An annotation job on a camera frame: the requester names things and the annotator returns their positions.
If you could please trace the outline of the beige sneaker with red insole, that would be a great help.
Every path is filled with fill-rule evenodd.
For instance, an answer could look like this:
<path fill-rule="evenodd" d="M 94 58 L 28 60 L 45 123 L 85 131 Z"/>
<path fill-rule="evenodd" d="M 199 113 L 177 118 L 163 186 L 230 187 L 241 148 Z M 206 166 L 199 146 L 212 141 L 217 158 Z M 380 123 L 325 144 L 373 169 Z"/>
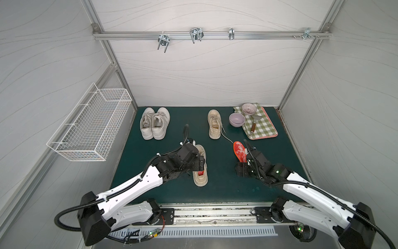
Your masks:
<path fill-rule="evenodd" d="M 210 110 L 207 115 L 207 121 L 209 124 L 209 137 L 213 140 L 218 140 L 224 137 L 227 141 L 233 144 L 233 141 L 227 137 L 227 133 L 224 129 L 220 113 L 213 109 Z"/>

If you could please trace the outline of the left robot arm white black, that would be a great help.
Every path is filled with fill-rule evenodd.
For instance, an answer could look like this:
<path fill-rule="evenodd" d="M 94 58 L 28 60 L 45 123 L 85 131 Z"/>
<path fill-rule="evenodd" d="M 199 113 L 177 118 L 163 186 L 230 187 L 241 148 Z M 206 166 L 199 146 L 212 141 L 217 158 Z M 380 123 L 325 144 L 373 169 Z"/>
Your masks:
<path fill-rule="evenodd" d="M 160 208 L 150 199 L 140 203 L 134 211 L 122 209 L 142 194 L 179 178 L 187 172 L 205 169 L 205 156 L 198 146 L 187 143 L 176 151 L 157 155 L 147 163 L 141 174 L 125 183 L 95 195 L 88 192 L 81 198 L 77 218 L 86 246 L 103 240 L 109 233 L 131 223 L 155 222 Z"/>

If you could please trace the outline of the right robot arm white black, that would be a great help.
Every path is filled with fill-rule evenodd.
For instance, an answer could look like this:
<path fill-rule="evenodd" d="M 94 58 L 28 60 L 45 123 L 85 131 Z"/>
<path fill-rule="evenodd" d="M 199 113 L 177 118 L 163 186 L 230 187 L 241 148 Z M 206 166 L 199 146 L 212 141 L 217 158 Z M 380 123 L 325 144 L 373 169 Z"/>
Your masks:
<path fill-rule="evenodd" d="M 293 200 L 278 197 L 260 212 L 263 219 L 275 223 L 294 222 L 291 233 L 302 242 L 310 242 L 317 231 L 335 238 L 345 249 L 370 249 L 376 228 L 372 210 L 360 202 L 341 200 L 301 177 L 282 164 L 272 164 L 254 147 L 235 142 L 233 150 L 238 158 L 235 167 L 240 177 L 254 177 L 269 187 L 281 187 L 309 203 L 307 207 Z"/>

